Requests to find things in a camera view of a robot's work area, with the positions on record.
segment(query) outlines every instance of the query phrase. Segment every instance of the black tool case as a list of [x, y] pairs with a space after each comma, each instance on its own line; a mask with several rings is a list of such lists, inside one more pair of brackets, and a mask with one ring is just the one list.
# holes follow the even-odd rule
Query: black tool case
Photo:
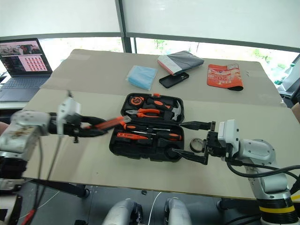
[[[164, 105], [154, 104], [153, 101], [163, 102], [166, 106], [171, 108], [166, 109]], [[171, 111], [173, 107], [178, 108], [178, 103], [181, 106], [181, 113], [175, 120], [172, 120], [174, 113]], [[135, 114], [128, 114], [128, 110], [138, 109], [159, 109], [160, 114], [147, 112], [144, 113], [148, 116], [159, 116], [160, 118], [139, 118]], [[112, 133], [112, 137], [109, 143], [109, 149], [115, 155], [126, 156], [128, 158], [150, 158], [152, 161], [171, 161], [177, 162], [181, 156], [172, 151], [172, 148], [184, 149], [184, 134], [183, 129], [179, 124], [184, 120], [184, 108], [183, 101], [177, 97], [162, 96], [159, 94], [142, 94], [131, 93], [127, 95], [124, 105], [121, 109], [121, 115], [128, 115], [131, 117], [131, 122], [126, 125], [126, 129], [123, 125], [115, 127]], [[136, 126], [137, 131], [157, 134], [149, 135], [142, 133], [135, 133], [128, 130], [129, 127]], [[181, 140], [168, 140], [165, 137], [161, 137], [162, 132], [168, 131], [157, 129], [170, 129], [170, 133], [178, 134], [181, 136]], [[120, 137], [118, 133], [134, 134], [145, 136], [147, 139], [132, 140], [129, 138]]]

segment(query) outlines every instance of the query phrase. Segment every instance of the white cable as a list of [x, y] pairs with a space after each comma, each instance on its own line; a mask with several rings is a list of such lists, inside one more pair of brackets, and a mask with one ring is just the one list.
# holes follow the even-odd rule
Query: white cable
[[46, 204], [47, 204], [51, 199], [53, 199], [58, 193], [59, 193], [59, 191], [56, 192], [51, 198], [49, 198], [48, 201], [46, 201], [44, 204], [42, 204], [40, 207], [38, 207], [38, 209], [41, 208], [42, 206], [46, 205]]
[[158, 193], [158, 195], [155, 197], [154, 201], [153, 201], [153, 204], [152, 204], [152, 207], [151, 207], [151, 211], [150, 211], [150, 215], [149, 215], [149, 221], [148, 221], [148, 225], [150, 225], [150, 219], [151, 219], [151, 214], [152, 214], [152, 210], [153, 210], [153, 206], [154, 206], [154, 203], [156, 201], [156, 199], [158, 198], [158, 196], [161, 194], [161, 192]]

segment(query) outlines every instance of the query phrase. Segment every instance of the smartphone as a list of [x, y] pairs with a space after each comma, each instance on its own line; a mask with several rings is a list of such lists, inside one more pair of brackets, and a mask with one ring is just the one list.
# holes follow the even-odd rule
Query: smartphone
[[161, 79], [159, 79], [159, 82], [165, 87], [170, 88], [186, 79], [189, 78], [189, 75], [187, 73], [178, 74], [176, 76], [168, 75]]

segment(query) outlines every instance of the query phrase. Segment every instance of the metal table leg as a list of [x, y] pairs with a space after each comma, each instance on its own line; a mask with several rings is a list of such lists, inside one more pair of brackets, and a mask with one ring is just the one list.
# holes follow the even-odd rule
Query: metal table leg
[[85, 188], [84, 184], [69, 184], [69, 183], [64, 183], [64, 182], [56, 182], [56, 181], [48, 181], [46, 182], [45, 180], [37, 180], [33, 179], [31, 182], [36, 183], [36, 184], [41, 184], [50, 188], [57, 189], [59, 191], [66, 192], [71, 195], [76, 195], [80, 198], [86, 198], [90, 195], [90, 190]]

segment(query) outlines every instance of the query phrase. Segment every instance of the pliers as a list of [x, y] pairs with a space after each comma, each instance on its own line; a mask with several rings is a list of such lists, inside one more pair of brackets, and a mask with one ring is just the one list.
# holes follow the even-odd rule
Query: pliers
[[145, 113], [156, 113], [160, 114], [161, 111], [159, 109], [139, 109], [139, 110], [127, 110], [125, 111], [128, 114], [136, 114], [137, 117], [149, 117], [149, 118], [158, 118], [162, 119], [160, 116], [148, 116]]

